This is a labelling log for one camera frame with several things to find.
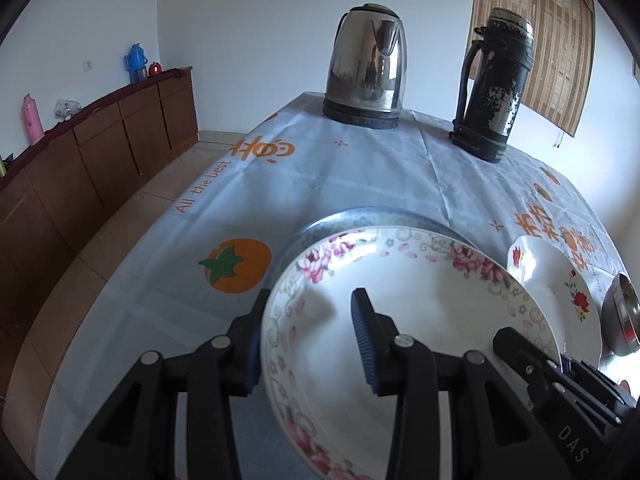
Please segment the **red flower white plate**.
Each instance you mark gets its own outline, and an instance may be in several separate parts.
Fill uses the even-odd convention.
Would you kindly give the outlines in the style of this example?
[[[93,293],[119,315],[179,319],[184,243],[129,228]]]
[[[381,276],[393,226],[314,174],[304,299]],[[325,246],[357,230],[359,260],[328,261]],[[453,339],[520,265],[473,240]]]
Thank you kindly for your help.
[[[509,248],[508,271],[540,307],[559,352],[597,367],[602,356],[598,304],[564,252],[540,238],[520,236]]]

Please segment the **pink floral white plate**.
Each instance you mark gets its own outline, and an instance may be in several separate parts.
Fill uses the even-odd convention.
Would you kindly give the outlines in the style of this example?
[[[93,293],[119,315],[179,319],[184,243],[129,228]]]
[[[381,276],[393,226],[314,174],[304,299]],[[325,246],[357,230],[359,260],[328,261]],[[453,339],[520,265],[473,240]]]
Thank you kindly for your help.
[[[549,319],[479,250],[406,226],[288,248],[262,319],[273,413],[321,479],[559,478]]]

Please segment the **stainless steel bowl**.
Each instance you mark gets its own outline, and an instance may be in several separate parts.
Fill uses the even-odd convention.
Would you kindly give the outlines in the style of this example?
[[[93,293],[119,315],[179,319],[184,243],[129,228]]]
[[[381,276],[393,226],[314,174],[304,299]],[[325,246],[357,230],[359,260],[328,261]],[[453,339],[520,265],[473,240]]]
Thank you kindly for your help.
[[[602,333],[616,356],[639,350],[639,296],[627,275],[617,273],[602,302]]]

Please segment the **white printed tablecloth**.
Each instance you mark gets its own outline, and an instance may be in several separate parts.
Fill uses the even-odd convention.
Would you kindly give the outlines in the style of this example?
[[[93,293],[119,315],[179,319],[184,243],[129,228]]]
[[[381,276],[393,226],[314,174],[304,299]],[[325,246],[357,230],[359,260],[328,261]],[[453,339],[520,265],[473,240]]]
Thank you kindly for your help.
[[[235,238],[273,255],[299,231],[339,211],[392,207],[432,219],[496,260],[526,226],[553,226],[589,277],[639,272],[636,239],[606,218],[620,190],[614,162],[552,148],[554,130],[518,116],[501,162],[449,140],[445,119],[407,110],[392,130],[326,118],[305,93],[250,133],[202,141],[161,171],[93,237],[58,282],[29,339],[51,361],[32,468],[52,479],[134,360],[201,344],[245,312],[254,292],[225,295],[202,260]],[[540,141],[527,143],[524,133]]]

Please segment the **blue rimmed plate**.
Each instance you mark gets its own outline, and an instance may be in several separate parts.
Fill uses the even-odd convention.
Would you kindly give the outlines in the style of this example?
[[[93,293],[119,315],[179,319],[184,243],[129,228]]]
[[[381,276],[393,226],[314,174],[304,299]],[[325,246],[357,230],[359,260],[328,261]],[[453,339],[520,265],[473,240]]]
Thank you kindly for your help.
[[[451,237],[474,249],[477,248],[470,240],[450,229],[449,226],[413,211],[386,206],[349,208],[312,222],[292,235],[270,263],[262,287],[272,289],[280,274],[305,248],[330,235],[367,226],[404,226],[429,230]]]

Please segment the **brown wooden sideboard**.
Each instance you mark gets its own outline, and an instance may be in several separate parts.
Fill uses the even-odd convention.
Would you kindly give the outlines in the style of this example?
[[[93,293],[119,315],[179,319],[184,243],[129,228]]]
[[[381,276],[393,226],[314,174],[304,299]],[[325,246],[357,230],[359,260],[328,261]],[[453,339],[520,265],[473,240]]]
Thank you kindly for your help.
[[[1,385],[43,303],[119,208],[198,140],[189,67],[128,84],[46,132],[1,179]]]

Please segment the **pink thermos bottle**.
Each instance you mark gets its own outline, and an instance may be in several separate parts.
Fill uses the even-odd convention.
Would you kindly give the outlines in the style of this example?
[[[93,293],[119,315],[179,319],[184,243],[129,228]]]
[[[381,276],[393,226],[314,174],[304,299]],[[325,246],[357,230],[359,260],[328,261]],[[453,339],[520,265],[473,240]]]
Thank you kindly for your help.
[[[37,144],[44,137],[44,129],[36,101],[27,93],[22,103],[22,119],[30,145]]]

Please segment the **crumpled plastic bag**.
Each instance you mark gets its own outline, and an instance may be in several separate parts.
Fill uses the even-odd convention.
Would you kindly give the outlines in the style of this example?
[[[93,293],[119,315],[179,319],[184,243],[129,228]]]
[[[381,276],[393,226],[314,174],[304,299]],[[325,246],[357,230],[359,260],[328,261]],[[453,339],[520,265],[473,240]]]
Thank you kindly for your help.
[[[82,106],[77,101],[57,100],[54,106],[54,117],[59,122],[69,120],[82,110]]]

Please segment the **small red pot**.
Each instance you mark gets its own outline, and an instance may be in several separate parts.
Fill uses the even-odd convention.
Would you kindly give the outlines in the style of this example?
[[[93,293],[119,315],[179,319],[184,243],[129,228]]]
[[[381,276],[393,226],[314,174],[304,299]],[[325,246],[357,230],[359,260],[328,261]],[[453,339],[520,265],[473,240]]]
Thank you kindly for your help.
[[[159,75],[162,71],[163,69],[160,63],[154,62],[149,66],[148,73],[150,77],[154,77]]]

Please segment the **black worn thermos flask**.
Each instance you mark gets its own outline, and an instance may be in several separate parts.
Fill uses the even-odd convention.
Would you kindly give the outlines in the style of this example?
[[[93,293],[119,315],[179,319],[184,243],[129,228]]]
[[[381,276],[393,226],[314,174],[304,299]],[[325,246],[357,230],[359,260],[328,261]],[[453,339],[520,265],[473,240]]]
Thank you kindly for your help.
[[[534,65],[533,25],[493,8],[462,65],[450,139],[485,162],[500,162]]]

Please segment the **blue thermos jug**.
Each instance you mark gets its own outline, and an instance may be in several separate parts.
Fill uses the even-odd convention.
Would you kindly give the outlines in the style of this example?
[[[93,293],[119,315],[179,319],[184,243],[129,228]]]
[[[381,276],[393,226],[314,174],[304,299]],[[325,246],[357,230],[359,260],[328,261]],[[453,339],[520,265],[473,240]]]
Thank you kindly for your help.
[[[124,56],[125,70],[129,74],[130,84],[136,84],[148,78],[146,64],[148,64],[148,59],[143,48],[140,44],[133,44]]]

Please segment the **stainless steel electric kettle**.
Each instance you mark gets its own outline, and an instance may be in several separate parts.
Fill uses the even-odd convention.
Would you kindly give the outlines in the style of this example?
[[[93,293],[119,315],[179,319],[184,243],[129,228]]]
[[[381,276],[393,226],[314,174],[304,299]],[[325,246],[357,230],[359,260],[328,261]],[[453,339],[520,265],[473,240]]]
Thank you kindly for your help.
[[[350,9],[334,37],[323,114],[347,125],[396,128],[407,60],[404,24],[397,13],[377,3]]]

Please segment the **bamboo window blind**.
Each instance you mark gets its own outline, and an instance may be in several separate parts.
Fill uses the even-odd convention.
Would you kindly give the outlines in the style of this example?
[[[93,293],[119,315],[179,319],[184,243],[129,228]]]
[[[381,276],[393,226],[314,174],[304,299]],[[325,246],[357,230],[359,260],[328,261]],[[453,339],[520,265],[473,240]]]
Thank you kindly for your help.
[[[470,41],[495,8],[508,9],[533,25],[534,65],[521,103],[574,136],[592,71],[593,0],[473,0]]]

